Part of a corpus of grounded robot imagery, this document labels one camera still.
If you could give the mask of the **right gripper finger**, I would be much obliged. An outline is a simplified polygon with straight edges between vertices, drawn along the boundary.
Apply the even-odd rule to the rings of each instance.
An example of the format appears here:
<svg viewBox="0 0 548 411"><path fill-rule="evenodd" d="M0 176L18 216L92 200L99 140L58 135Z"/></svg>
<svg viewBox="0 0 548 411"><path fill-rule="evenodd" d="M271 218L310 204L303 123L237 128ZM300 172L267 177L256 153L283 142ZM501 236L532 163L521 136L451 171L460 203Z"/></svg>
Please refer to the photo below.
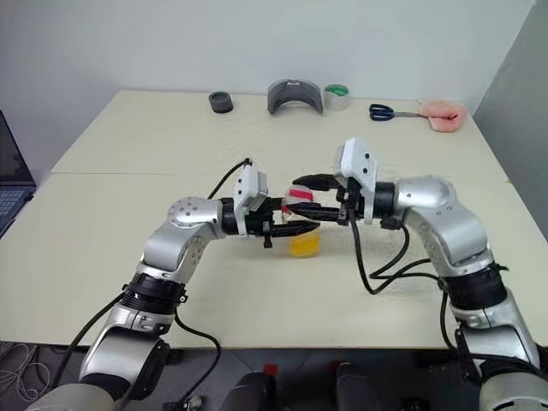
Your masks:
<svg viewBox="0 0 548 411"><path fill-rule="evenodd" d="M336 207L324 207L321 204L290 204L287 209L292 213L314 221L339 221L341 211Z"/></svg>
<svg viewBox="0 0 548 411"><path fill-rule="evenodd" d="M313 174L301 176L292 181L293 185L300 185L313 191L327 192L338 190L341 183L332 174Z"/></svg>

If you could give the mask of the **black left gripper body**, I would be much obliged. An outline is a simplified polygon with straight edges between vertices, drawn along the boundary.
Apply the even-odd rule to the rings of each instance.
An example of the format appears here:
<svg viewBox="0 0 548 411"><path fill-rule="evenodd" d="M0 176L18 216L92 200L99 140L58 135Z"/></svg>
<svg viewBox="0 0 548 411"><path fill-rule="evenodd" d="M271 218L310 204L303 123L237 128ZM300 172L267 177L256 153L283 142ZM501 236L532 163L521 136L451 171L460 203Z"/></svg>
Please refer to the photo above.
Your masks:
<svg viewBox="0 0 548 411"><path fill-rule="evenodd" d="M263 247L272 248L274 219L273 200L279 197L267 197L256 211L250 211L246 216L246 229L249 235L263 238Z"/></svg>

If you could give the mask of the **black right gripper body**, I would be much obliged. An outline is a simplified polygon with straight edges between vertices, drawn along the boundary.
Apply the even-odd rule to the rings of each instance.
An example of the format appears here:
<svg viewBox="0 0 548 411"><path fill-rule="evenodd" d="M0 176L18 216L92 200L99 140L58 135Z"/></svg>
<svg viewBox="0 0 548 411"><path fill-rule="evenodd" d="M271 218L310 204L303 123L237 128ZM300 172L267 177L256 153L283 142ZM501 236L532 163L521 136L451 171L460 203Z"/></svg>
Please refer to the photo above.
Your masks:
<svg viewBox="0 0 548 411"><path fill-rule="evenodd" d="M340 203L337 217L339 225L348 225L351 217L363 216L361 185L353 177L335 176L338 184L336 200Z"/></svg>

